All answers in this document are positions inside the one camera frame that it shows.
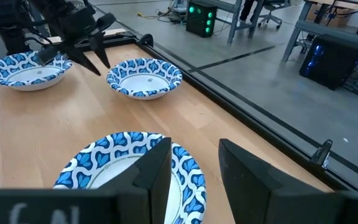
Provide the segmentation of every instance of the black metal frame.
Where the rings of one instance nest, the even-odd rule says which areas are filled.
[[[168,58],[158,52],[158,50],[153,48],[153,37],[150,34],[146,34],[142,38],[138,39],[136,35],[131,32],[122,32],[117,33],[115,35],[106,36],[104,38],[105,48],[117,47],[127,44],[135,44],[153,58],[171,62]],[[76,47],[84,52],[91,50],[88,42],[82,42]],[[222,107],[240,122],[248,126],[255,133],[262,136],[271,145],[282,151],[285,155],[294,160],[308,172],[313,174],[316,178],[324,182],[327,186],[329,186],[333,190],[358,190],[357,187],[342,179],[333,171],[319,169],[319,167],[316,167],[316,164],[310,162],[310,156],[303,152],[301,149],[299,149],[296,145],[282,137],[279,133],[269,128],[263,122],[252,116],[250,113],[244,111],[230,99],[226,98],[218,91],[212,89],[210,86],[197,79],[185,69],[181,68],[180,66],[177,67],[182,72],[184,81],[195,87],[198,91],[202,92],[202,94],[206,95],[210,100]]]

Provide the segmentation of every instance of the bowl rim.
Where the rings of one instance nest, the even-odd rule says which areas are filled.
[[[99,147],[99,145],[94,144],[94,143],[100,142],[100,141],[102,141],[102,140],[104,140],[104,139],[107,139],[108,137],[110,137],[111,139],[113,139],[113,135],[124,134],[124,133],[126,133],[126,134],[128,134],[128,135],[130,135],[130,133],[141,133],[141,134],[143,134],[143,135],[146,134],[147,136],[156,135],[156,136],[158,136],[158,138],[161,138],[161,139],[166,137],[166,136],[164,136],[163,134],[160,134],[160,133],[153,133],[153,132],[150,133],[150,132],[146,132],[146,131],[121,131],[121,132],[109,134],[109,135],[107,135],[107,136],[105,136],[105,137],[103,137],[103,138],[101,138],[101,139],[99,139],[99,140],[96,140],[96,141],[92,142],[91,144],[87,145],[86,147],[84,147],[82,150],[86,149],[87,151],[91,152],[91,151],[95,150],[97,147]],[[173,150],[173,148],[174,148],[174,147],[177,147],[177,146],[179,146],[179,147],[181,147],[181,148],[183,149],[183,151],[181,152],[182,154],[183,154],[183,152],[187,152],[187,156],[186,156],[187,159],[186,159],[186,160],[189,160],[189,159],[193,159],[193,160],[194,160],[194,163],[198,166],[198,168],[199,168],[199,170],[200,170],[200,173],[201,173],[201,174],[197,174],[197,175],[200,175],[200,176],[202,176],[202,177],[204,178],[204,186],[203,186],[203,187],[198,187],[197,190],[195,190],[195,191],[193,192],[193,194],[194,194],[194,195],[198,195],[199,197],[203,197],[203,193],[205,194],[205,197],[203,197],[203,198],[204,198],[204,202],[202,202],[202,203],[203,203],[203,206],[204,206],[204,211],[203,211],[203,212],[198,212],[199,215],[197,215],[197,216],[191,216],[190,214],[193,213],[193,212],[194,212],[194,211],[193,211],[193,212],[189,213],[189,214],[186,216],[185,219],[182,219],[181,222],[182,222],[182,223],[187,223],[187,222],[189,221],[189,218],[190,218],[190,219],[197,218],[198,220],[203,221],[204,215],[205,215],[205,212],[206,212],[206,203],[207,203],[207,199],[208,199],[207,192],[206,192],[206,179],[205,179],[205,175],[204,175],[203,171],[201,170],[200,165],[199,165],[199,164],[197,163],[197,161],[195,160],[195,158],[194,158],[183,146],[181,146],[181,145],[179,145],[179,144],[177,144],[177,143],[172,142],[172,143],[171,143],[172,154],[175,155],[175,156],[177,156],[177,157],[179,157],[178,155],[176,155],[176,154],[174,153],[174,150]],[[82,153],[82,150],[80,150],[75,156],[73,156],[72,159],[76,159],[77,156]],[[59,173],[57,180],[56,180],[55,183],[53,184],[53,187],[54,187],[54,188],[55,188],[56,186],[62,185],[62,184],[60,184],[60,183],[57,182],[62,174],[65,174],[65,173],[67,173],[67,172],[72,172],[72,171],[75,170],[77,167],[79,167],[78,164],[75,164],[75,166],[73,166],[73,167],[68,166],[68,165],[71,164],[71,160],[72,160],[72,159],[70,159],[70,161],[68,162],[68,164],[67,164],[67,165],[62,169],[62,171]],[[180,214],[182,214],[182,213],[184,212],[185,207],[188,206],[188,205],[183,205],[183,202],[181,202],[181,205],[180,205],[180,206],[181,206],[181,210],[178,211],[177,217],[175,217],[173,223],[176,223],[177,220],[181,219]]]
[[[26,57],[28,57],[31,53],[37,53],[38,51],[33,50],[33,51],[29,51],[29,52],[22,52],[22,53],[17,53],[17,54],[12,54],[12,55],[8,55],[5,56],[4,58],[0,59],[0,61],[4,61],[5,59],[7,59],[8,57],[12,57],[13,55],[18,55],[18,54],[26,54]],[[57,57],[62,56],[62,54],[57,54],[53,59],[55,60]],[[73,62],[67,58],[64,58],[64,63],[67,65],[66,68],[62,68],[59,72],[53,74],[53,75],[47,75],[45,77],[42,77],[44,80],[42,83],[47,83],[50,82],[56,78],[58,78],[59,76],[63,75],[68,69],[70,69],[73,66]],[[0,85],[1,86],[14,86],[14,87],[20,87],[20,86],[29,86],[29,85],[38,85],[38,84],[42,84],[42,83],[32,83],[35,80],[27,80],[27,81],[16,81],[16,82],[12,82],[9,80],[4,80],[3,78],[0,78]]]
[[[128,90],[126,88],[121,87],[114,79],[113,79],[113,70],[115,68],[117,68],[118,66],[121,66],[122,64],[126,63],[126,62],[133,62],[139,59],[146,59],[146,61],[156,61],[156,62],[164,62],[164,63],[168,63],[170,65],[170,67],[172,66],[173,68],[175,68],[174,72],[179,71],[179,74],[175,77],[177,79],[177,81],[174,84],[171,84],[165,88],[161,88],[159,90],[149,90],[149,91],[133,91],[133,90]],[[127,96],[134,96],[134,97],[150,97],[150,96],[154,96],[154,95],[159,95],[162,93],[168,93],[169,91],[172,91],[174,89],[176,89],[182,82],[183,80],[183,74],[181,73],[180,69],[176,66],[174,66],[172,63],[170,62],[166,62],[164,60],[160,60],[160,59],[156,59],[156,58],[133,58],[133,59],[129,59],[129,60],[125,60],[123,62],[118,63],[117,65],[115,65],[113,68],[111,68],[107,74],[106,77],[106,81],[109,84],[109,86],[113,89],[116,90],[124,95]]]

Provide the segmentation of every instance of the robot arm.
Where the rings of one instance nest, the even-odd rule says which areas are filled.
[[[45,20],[37,22],[31,20],[28,2],[38,9]],[[30,0],[28,2],[0,0],[0,35],[6,44],[8,54],[30,50],[25,44],[23,29],[28,29],[31,33],[42,37],[34,26],[48,24],[49,28],[61,37],[62,44],[58,47],[51,45],[41,50],[38,54],[41,65],[48,64],[57,53],[61,52],[67,54],[74,62],[100,75],[98,69],[85,57],[84,53],[75,48],[76,44],[89,39],[91,49],[105,66],[110,67],[103,47],[102,31],[116,20],[111,13],[96,21],[93,18],[96,12],[87,0],[84,0],[83,7],[75,7],[67,0]]]

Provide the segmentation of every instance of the metal bracket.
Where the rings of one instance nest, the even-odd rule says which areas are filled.
[[[154,47],[154,38],[151,34],[145,34],[139,39],[138,43]]]
[[[328,139],[325,141],[317,151],[311,156],[310,162],[313,166],[316,166],[318,169],[326,171],[329,165],[329,152],[333,146],[333,141]]]

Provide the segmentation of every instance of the wooden tabletop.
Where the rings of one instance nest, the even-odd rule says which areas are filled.
[[[136,45],[106,50],[111,65],[150,57]],[[330,191],[186,82],[160,99],[132,100],[110,89],[108,69],[94,53],[87,56],[101,77],[74,65],[60,83],[46,90],[21,92],[0,86],[0,188],[51,188],[67,162],[89,143],[119,131],[148,131],[172,137],[200,165],[208,194],[207,224],[234,223],[219,170],[221,138]]]
[[[318,4],[334,4],[338,7],[345,7],[348,9],[358,10],[358,0],[307,0]]]

